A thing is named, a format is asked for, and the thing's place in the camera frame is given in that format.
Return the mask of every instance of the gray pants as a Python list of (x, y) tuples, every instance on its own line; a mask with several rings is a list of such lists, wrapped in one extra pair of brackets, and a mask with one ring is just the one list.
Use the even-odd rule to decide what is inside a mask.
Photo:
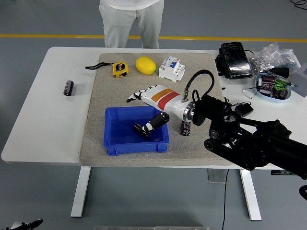
[(107, 48), (125, 48), (134, 20), (137, 20), (143, 48), (159, 48), (164, 0), (138, 11), (114, 9), (100, 1)]

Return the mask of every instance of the robotic hand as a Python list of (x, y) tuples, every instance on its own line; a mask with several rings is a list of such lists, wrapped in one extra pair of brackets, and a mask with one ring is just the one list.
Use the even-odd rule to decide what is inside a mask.
[(147, 138), (152, 130), (161, 127), (169, 121), (168, 113), (173, 113), (179, 119), (190, 122), (188, 120), (188, 113), (192, 110), (194, 103), (190, 100), (182, 100), (182, 96), (179, 93), (163, 85), (155, 85), (135, 92), (128, 98), (127, 102), (129, 103), (136, 99), (143, 100), (144, 103), (162, 111), (162, 113), (157, 114), (146, 125), (141, 126), (138, 123), (134, 125), (133, 129)]

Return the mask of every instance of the white table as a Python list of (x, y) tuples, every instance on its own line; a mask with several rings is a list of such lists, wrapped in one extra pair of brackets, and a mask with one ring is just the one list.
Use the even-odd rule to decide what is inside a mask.
[[(79, 153), (83, 140), (95, 71), (84, 67), (95, 65), (102, 53), (210, 53), (205, 50), (162, 50), (162, 49), (112, 49), (87, 47), (51, 48), (37, 73), (29, 94), (22, 106), (12, 132), (3, 149), (1, 157), (7, 163), (39, 163), (56, 165), (81, 165)], [(63, 97), (66, 80), (77, 82), (75, 87), (82, 93)], [(252, 87), (252, 79), (227, 80), (220, 78), (226, 87), (224, 96), (230, 103), (248, 101), (242, 93), (244, 88)], [(279, 119), (292, 131), (291, 139), (307, 144), (304, 128), (307, 122), (301, 120), (307, 109), (306, 99), (295, 92), (286, 103), (271, 103), (259, 97), (252, 100), (254, 112), (248, 118), (259, 121)], [(81, 217), (90, 168), (81, 166), (72, 217)], [(209, 165), (197, 168), (240, 169), (244, 191), (251, 220), (261, 220), (256, 194), (249, 171), (229, 164), (227, 166)], [(262, 169), (277, 169), (269, 164)]]

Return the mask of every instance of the person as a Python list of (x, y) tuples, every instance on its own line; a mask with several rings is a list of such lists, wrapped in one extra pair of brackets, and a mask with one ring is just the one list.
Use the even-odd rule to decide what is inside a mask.
[(100, 0), (107, 48), (125, 48), (137, 20), (143, 48), (159, 48), (164, 0)]

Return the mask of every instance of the lemon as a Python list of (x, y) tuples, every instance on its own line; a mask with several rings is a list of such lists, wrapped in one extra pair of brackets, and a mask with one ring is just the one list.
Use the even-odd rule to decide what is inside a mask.
[(155, 62), (150, 57), (142, 56), (136, 60), (135, 64), (138, 71), (143, 74), (151, 75), (156, 70)]

